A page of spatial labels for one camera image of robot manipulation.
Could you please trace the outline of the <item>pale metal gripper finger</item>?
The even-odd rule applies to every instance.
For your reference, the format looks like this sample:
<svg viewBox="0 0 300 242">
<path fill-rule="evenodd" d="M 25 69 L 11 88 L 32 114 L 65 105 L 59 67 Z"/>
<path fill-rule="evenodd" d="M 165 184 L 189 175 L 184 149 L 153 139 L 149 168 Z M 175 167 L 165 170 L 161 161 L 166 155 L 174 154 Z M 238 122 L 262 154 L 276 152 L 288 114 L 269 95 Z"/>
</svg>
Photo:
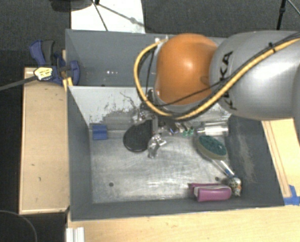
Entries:
<svg viewBox="0 0 300 242">
<path fill-rule="evenodd" d="M 149 158 L 155 158 L 156 157 L 156 150 L 157 150 L 157 142 L 155 137 L 152 137 L 147 145 L 148 149 L 148 157 Z"/>
<path fill-rule="evenodd" d="M 156 142 L 156 150 L 159 150 L 160 147 L 166 145 L 167 143 L 167 141 L 163 139 L 162 136 L 159 134 L 156 135 L 155 142 Z"/>
</svg>

